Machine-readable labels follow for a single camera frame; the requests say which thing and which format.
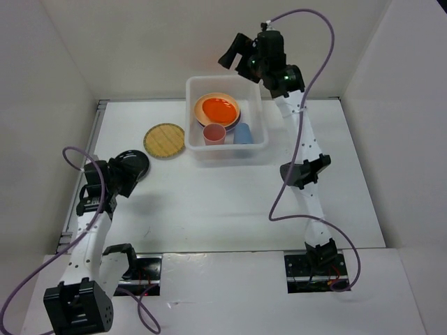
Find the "black round plate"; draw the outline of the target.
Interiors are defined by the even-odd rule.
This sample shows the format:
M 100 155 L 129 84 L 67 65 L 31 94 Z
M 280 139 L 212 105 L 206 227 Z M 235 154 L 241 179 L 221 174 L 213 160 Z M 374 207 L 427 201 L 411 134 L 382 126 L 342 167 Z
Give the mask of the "black round plate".
M 150 169 L 150 161 L 142 151 L 126 150 L 115 157 L 117 162 L 128 172 L 136 182 L 144 179 Z

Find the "round bamboo mat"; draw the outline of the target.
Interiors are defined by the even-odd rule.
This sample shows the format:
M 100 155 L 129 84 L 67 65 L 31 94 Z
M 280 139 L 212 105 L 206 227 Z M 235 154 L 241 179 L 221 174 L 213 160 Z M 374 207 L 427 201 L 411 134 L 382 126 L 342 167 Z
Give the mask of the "round bamboo mat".
M 170 159 L 185 149 L 185 132 L 173 123 L 161 123 L 151 127 L 143 138 L 145 151 L 153 158 Z

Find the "beige plastic plate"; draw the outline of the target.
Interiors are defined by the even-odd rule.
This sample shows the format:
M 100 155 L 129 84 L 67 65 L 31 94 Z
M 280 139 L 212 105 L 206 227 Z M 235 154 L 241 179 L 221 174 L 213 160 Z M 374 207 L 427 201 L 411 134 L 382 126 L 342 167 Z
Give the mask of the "beige plastic plate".
M 228 94 L 223 94 L 223 93 L 210 93 L 210 94 L 205 94 L 204 96 L 200 97 L 196 101 L 196 104 L 194 105 L 194 108 L 193 108 L 193 113 L 194 114 L 197 113 L 197 112 L 203 112 L 202 104 L 208 98 L 222 98 L 222 99 L 225 99 L 225 100 L 227 100 L 229 103 L 231 103 L 235 107 L 236 112 L 240 111 L 240 107 L 239 107 L 237 101 L 233 97 L 229 96 Z

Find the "orange plastic plate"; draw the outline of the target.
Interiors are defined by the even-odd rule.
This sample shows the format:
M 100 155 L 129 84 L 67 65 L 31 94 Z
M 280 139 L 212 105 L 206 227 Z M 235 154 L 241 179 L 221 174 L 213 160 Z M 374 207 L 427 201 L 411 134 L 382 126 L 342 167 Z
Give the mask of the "orange plastic plate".
M 235 107 L 222 98 L 208 98 L 202 104 L 205 115 L 214 122 L 226 123 L 236 118 Z

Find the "purple plastic plate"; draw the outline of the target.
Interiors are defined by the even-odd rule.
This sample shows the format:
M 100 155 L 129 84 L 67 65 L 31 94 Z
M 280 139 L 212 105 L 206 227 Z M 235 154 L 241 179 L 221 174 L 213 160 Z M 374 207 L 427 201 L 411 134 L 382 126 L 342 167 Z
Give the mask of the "purple plastic plate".
M 209 124 L 213 124 L 213 121 L 211 121 L 207 115 L 204 112 L 197 112 L 194 114 L 196 121 L 202 126 L 205 127 Z M 229 123 L 222 123 L 221 125 L 226 129 L 226 131 L 231 131 L 238 125 L 238 123 L 241 120 L 241 113 L 238 111 L 236 113 L 236 118 Z

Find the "blue plastic cup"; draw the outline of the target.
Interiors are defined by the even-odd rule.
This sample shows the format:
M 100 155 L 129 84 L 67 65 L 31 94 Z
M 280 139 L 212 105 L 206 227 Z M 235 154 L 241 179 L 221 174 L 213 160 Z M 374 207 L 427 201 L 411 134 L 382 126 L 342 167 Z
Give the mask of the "blue plastic cup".
M 233 144 L 252 144 L 253 138 L 248 124 L 240 122 L 234 128 Z

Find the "pink plastic cup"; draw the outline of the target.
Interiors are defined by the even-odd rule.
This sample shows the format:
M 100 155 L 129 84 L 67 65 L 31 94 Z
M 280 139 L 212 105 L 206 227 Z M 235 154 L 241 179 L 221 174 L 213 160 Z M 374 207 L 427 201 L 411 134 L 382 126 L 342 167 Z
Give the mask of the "pink plastic cup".
M 220 124 L 208 124 L 203 129 L 203 139 L 206 145 L 224 144 L 226 129 Z

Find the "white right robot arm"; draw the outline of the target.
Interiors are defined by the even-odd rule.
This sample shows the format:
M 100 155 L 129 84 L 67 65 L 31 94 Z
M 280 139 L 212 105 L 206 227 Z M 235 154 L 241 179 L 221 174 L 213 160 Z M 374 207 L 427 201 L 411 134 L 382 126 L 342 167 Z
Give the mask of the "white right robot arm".
M 235 70 L 254 83 L 262 83 L 281 112 L 289 135 L 300 141 L 291 162 L 279 168 L 283 182 L 304 205 L 306 266 L 313 274 L 322 274 L 337 257 L 335 240 L 324 224 L 318 198 L 318 176 L 331 164 L 314 136 L 305 107 L 305 83 L 300 69 L 286 62 L 284 38 L 275 30 L 262 31 L 252 40 L 238 33 L 226 53 L 218 60 L 230 68 L 237 55 L 241 59 Z

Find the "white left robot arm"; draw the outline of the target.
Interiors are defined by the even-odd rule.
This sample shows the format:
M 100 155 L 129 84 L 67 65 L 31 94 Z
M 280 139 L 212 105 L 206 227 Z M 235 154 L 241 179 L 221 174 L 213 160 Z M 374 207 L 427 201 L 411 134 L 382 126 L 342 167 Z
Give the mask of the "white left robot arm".
M 85 185 L 76 206 L 77 237 L 57 286 L 43 297 L 56 334 L 98 334 L 111 329 L 112 297 L 122 278 L 133 278 L 139 262 L 130 244 L 105 245 L 117 196 L 129 197 L 150 169 L 148 157 L 128 150 L 84 166 Z

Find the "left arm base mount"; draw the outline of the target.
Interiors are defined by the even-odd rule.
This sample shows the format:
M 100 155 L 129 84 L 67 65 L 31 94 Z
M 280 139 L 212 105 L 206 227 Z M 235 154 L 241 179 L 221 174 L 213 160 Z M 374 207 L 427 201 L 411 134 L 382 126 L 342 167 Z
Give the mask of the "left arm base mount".
M 161 254 L 137 254 L 135 267 L 122 277 L 114 296 L 124 296 L 122 290 L 127 290 L 137 297 L 159 296 L 162 259 Z

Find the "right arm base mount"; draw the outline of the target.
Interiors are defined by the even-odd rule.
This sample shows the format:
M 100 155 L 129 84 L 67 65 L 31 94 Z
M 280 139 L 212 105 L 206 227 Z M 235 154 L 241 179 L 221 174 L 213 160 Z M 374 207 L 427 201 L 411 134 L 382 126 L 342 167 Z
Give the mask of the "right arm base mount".
M 313 269 L 304 252 L 285 253 L 284 264 L 288 294 L 343 290 L 350 284 L 342 253 L 322 269 Z

